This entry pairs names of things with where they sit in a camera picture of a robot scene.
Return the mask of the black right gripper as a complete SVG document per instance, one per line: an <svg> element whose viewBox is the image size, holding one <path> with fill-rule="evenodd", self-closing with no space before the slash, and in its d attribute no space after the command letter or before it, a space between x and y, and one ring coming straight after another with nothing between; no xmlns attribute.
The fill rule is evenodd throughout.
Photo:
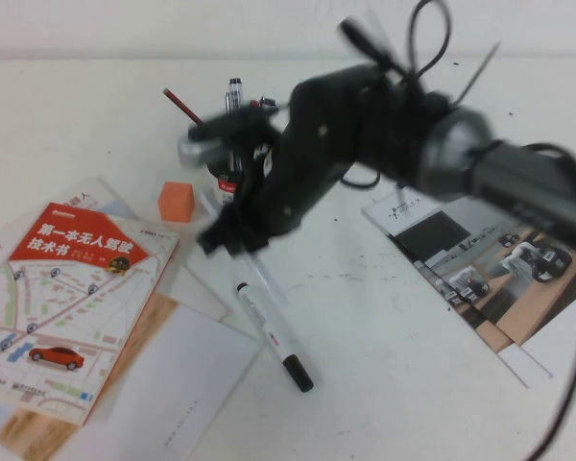
<svg viewBox="0 0 576 461"><path fill-rule="evenodd" d="M224 249L231 256L255 254L269 238L300 226L303 216L347 172L348 158L321 138L284 136L273 149L271 171L240 206L245 223L257 233L233 232L219 217L197 237L205 255Z"/></svg>

